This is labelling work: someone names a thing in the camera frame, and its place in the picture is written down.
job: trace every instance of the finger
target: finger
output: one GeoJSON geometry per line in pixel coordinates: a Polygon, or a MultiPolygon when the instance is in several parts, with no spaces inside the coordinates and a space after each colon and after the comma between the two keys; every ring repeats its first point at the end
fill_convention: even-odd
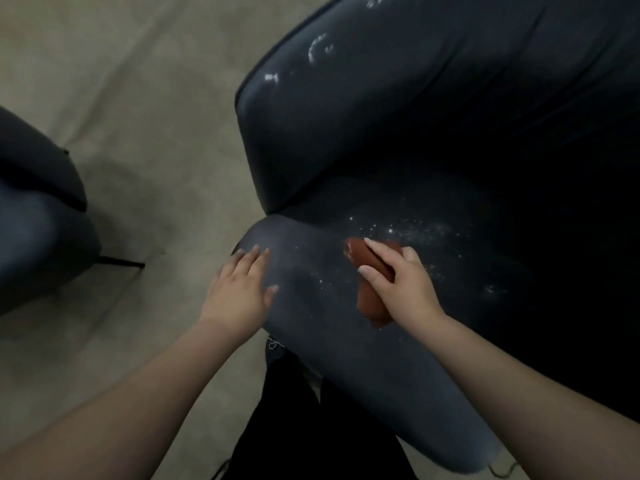
{"type": "Polygon", "coordinates": [[[233,273],[234,269],[236,268],[236,266],[238,264],[238,261],[240,261],[240,259],[242,259],[242,256],[244,256],[244,249],[238,249],[236,251],[236,254],[231,256],[231,259],[229,259],[229,261],[224,266],[222,266],[222,268],[220,268],[220,272],[218,273],[218,277],[219,278],[226,278],[231,273],[233,273]]]}
{"type": "Polygon", "coordinates": [[[377,269],[374,269],[371,266],[360,266],[358,268],[358,272],[363,275],[366,281],[370,282],[373,289],[380,296],[384,295],[384,293],[386,293],[386,291],[388,291],[392,286],[377,269]]]}
{"type": "Polygon", "coordinates": [[[271,303],[273,302],[273,297],[276,296],[276,293],[280,287],[278,285],[269,286],[267,291],[264,292],[264,306],[267,307],[267,310],[271,307],[271,303]]]}
{"type": "Polygon", "coordinates": [[[391,266],[396,272],[397,272],[396,267],[402,266],[402,263],[404,262],[404,258],[397,251],[391,249],[385,244],[382,244],[382,242],[373,241],[368,237],[364,238],[364,242],[367,243],[367,246],[370,247],[370,249],[373,252],[375,252],[375,254],[380,256],[380,259],[382,259],[382,261],[384,261],[389,266],[391,266]]]}
{"type": "Polygon", "coordinates": [[[402,248],[402,256],[404,256],[404,259],[409,262],[422,264],[420,261],[420,256],[418,256],[418,253],[415,252],[413,248],[402,248]]]}
{"type": "Polygon", "coordinates": [[[238,261],[234,274],[246,275],[251,269],[253,262],[260,256],[260,246],[256,244],[251,251],[242,256],[242,259],[238,261]]]}
{"type": "Polygon", "coordinates": [[[256,259],[251,268],[249,268],[249,272],[247,273],[249,276],[255,276],[260,281],[262,281],[264,277],[265,271],[267,271],[267,265],[269,263],[269,257],[271,256],[271,250],[265,249],[258,259],[256,259]]]}

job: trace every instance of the chair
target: chair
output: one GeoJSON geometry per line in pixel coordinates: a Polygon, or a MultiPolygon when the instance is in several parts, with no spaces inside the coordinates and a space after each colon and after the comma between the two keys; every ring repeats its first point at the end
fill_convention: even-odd
{"type": "Polygon", "coordinates": [[[274,252],[265,329],[442,466],[499,441],[434,357],[356,309],[349,236],[414,247],[445,311],[640,419],[640,0],[332,0],[236,112],[274,252]]]}
{"type": "Polygon", "coordinates": [[[52,292],[100,256],[86,195],[68,153],[0,107],[0,315],[52,292]]]}

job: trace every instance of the beige floor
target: beige floor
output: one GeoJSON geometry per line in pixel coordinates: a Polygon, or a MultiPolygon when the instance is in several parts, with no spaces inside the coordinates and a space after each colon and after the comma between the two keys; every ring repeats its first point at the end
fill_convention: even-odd
{"type": "MultiPolygon", "coordinates": [[[[72,151],[105,252],[148,263],[94,267],[2,318],[0,449],[194,322],[213,270],[263,215],[234,92],[322,1],[0,0],[0,104],[72,151]]],[[[264,340],[205,389],[156,478],[206,479],[229,457],[260,395],[264,340]]],[[[455,478],[409,455],[419,478],[455,478]]]]}

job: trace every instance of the right arm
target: right arm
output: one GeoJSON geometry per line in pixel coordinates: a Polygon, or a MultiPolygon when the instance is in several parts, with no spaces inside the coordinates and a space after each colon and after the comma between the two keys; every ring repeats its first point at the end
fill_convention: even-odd
{"type": "Polygon", "coordinates": [[[446,316],[411,248],[367,245],[394,283],[359,272],[394,320],[427,347],[532,480],[627,480],[640,472],[640,424],[544,377],[446,316]]]}

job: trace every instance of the pant leg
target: pant leg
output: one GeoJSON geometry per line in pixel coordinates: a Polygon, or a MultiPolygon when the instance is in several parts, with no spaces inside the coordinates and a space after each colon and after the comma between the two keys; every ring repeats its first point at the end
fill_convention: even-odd
{"type": "Polygon", "coordinates": [[[323,478],[320,405],[292,356],[267,370],[262,398],[236,444],[225,480],[323,478]]]}
{"type": "Polygon", "coordinates": [[[325,438],[331,442],[327,464],[336,468],[328,478],[417,480],[391,428],[327,379],[320,405],[325,438]]]}

